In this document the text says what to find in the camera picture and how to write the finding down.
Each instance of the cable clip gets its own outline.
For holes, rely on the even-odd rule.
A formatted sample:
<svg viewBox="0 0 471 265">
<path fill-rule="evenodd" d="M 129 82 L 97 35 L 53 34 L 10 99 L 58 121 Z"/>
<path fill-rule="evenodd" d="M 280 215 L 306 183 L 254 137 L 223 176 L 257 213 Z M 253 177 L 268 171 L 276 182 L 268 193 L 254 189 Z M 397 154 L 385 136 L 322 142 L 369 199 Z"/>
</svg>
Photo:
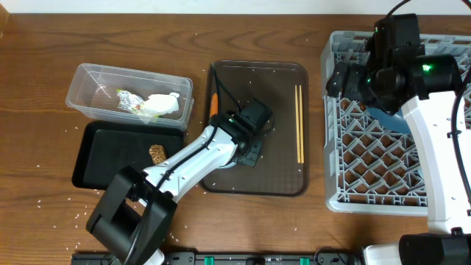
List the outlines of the cable clip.
<svg viewBox="0 0 471 265">
<path fill-rule="evenodd" d="M 458 135 L 460 135 L 460 133 L 461 133 L 460 130 L 456 130 L 456 132 L 448 132 L 448 133 L 447 133 L 447 137 L 448 137 L 448 138 L 451 138 L 452 135 L 458 136 Z"/>
</svg>

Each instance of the brown tray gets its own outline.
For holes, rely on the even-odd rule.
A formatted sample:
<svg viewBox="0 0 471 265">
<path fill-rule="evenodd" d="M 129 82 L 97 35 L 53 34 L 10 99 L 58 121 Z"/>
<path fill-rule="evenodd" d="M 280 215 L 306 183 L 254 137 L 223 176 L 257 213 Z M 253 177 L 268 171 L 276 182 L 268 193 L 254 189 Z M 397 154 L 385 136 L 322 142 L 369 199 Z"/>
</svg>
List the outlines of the brown tray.
<svg viewBox="0 0 471 265">
<path fill-rule="evenodd" d="M 215 63 L 218 77 L 244 107 L 254 97 L 269 106 L 275 116 L 275 130 L 262 138 L 261 155 L 255 167 L 236 165 L 217 169 L 201 185 L 210 192 L 295 197 L 309 185 L 308 74 L 295 63 L 222 60 Z M 216 92 L 212 71 L 208 71 L 205 117 Z M 302 88 L 304 163 L 297 162 L 296 108 L 294 86 Z M 237 110 L 222 91 L 222 111 Z"/>
</svg>

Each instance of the green tape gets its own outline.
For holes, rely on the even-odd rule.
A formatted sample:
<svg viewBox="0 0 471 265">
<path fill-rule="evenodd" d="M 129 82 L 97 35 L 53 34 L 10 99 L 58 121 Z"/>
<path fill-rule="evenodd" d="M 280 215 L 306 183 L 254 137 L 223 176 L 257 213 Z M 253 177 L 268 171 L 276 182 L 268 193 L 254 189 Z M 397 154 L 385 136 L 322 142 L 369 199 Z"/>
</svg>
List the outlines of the green tape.
<svg viewBox="0 0 471 265">
<path fill-rule="evenodd" d="M 300 263 L 301 265 L 309 265 L 309 258 L 301 258 Z"/>
<path fill-rule="evenodd" d="M 214 265 L 214 257 L 206 257 L 205 265 Z"/>
</svg>

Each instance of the crumpled foil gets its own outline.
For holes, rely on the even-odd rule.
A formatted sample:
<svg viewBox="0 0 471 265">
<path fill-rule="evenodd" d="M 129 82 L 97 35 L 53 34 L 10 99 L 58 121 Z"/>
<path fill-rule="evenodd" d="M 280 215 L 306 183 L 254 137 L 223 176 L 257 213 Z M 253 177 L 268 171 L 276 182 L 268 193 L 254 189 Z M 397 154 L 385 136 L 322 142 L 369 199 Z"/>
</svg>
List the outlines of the crumpled foil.
<svg viewBox="0 0 471 265">
<path fill-rule="evenodd" d="M 139 109 L 144 100 L 140 96 L 125 90 L 117 90 L 119 96 L 118 109 L 128 111 L 132 114 L 139 114 Z"/>
</svg>

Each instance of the dish rack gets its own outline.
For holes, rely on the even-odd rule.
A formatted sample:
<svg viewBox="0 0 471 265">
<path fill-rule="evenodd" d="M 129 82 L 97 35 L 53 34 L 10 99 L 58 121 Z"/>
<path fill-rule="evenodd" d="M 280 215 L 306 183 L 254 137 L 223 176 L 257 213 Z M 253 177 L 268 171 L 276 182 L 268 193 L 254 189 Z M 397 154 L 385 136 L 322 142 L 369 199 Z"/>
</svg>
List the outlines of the dish rack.
<svg viewBox="0 0 471 265">
<path fill-rule="evenodd" d="M 373 119 L 361 103 L 327 96 L 326 83 L 340 61 L 366 64 L 373 32 L 336 31 L 321 54 L 325 110 L 325 200 L 335 212 L 427 216 L 427 194 L 414 139 Z M 471 37 L 420 35 L 426 54 L 451 54 L 461 77 L 471 64 Z M 471 88 L 465 122 L 471 129 Z"/>
</svg>

